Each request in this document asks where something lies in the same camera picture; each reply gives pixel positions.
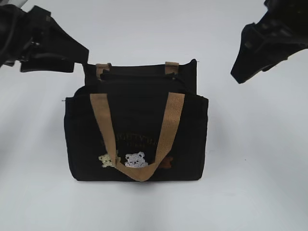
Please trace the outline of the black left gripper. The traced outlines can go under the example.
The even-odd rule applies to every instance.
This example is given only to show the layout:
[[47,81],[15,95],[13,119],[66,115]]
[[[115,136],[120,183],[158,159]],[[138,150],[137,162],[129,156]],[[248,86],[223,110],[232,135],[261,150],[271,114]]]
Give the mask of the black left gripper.
[[[37,26],[36,52],[21,52]],[[51,12],[35,5],[25,12],[15,5],[0,7],[0,65],[21,63],[20,71],[72,73],[74,63],[86,64],[89,50],[67,34],[52,18]]]

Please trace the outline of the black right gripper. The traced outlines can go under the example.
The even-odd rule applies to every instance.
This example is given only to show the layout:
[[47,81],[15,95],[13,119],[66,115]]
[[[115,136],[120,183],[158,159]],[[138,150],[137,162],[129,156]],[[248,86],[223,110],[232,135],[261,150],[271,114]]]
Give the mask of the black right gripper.
[[308,2],[266,0],[267,12],[258,23],[246,25],[231,75],[242,84],[261,71],[288,59],[283,45],[308,48]]

